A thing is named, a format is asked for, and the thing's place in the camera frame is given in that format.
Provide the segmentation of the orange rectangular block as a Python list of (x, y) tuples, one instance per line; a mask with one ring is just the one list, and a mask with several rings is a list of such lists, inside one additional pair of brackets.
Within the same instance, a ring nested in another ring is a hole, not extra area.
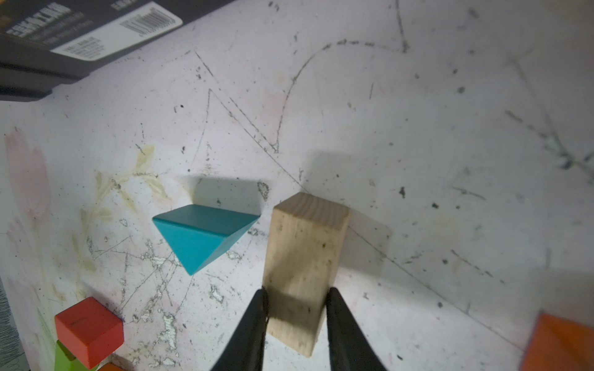
[(519, 370), (593, 370), (593, 327), (540, 313)]

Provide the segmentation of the green rectangular block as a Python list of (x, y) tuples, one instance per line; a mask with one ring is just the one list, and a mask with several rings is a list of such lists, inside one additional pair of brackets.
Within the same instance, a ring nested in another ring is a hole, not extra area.
[(88, 369), (59, 340), (56, 343), (54, 371), (96, 371), (98, 366)]

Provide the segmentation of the natural wood rectangular block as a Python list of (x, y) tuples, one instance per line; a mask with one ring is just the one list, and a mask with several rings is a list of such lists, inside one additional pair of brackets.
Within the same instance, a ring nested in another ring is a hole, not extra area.
[(350, 218), (350, 208), (307, 193), (272, 210), (262, 280), (267, 331), (304, 357), (320, 334)]

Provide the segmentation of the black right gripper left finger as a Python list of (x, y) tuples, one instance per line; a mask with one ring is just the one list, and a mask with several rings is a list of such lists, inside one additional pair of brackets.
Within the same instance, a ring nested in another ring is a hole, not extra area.
[(269, 297), (266, 290), (260, 288), (255, 292), (224, 352), (211, 369), (262, 370), (268, 320)]

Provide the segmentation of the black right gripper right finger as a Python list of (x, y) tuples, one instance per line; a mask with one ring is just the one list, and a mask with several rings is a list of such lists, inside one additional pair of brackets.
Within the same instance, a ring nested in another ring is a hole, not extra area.
[(387, 370), (335, 287), (329, 289), (326, 297), (326, 317), (332, 371)]

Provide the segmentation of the red rectangular block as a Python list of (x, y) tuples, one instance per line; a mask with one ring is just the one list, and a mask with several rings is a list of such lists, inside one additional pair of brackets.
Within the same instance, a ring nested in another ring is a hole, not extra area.
[(124, 323), (89, 297), (54, 317), (57, 339), (87, 369), (106, 360), (125, 341)]

